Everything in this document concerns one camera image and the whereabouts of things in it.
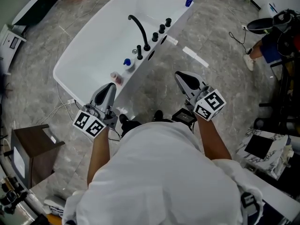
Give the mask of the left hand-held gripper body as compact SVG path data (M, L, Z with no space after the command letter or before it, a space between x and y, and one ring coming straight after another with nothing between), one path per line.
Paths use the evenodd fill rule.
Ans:
M86 104L78 111L72 125L94 139L106 127L115 129L117 120L117 115L110 107L103 112L92 104Z

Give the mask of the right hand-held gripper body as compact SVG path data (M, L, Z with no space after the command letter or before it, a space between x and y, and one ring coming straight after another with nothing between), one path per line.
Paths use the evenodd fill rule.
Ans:
M190 99L187 99L185 105L191 113L210 121L221 112L226 101L217 89L207 85L192 95Z

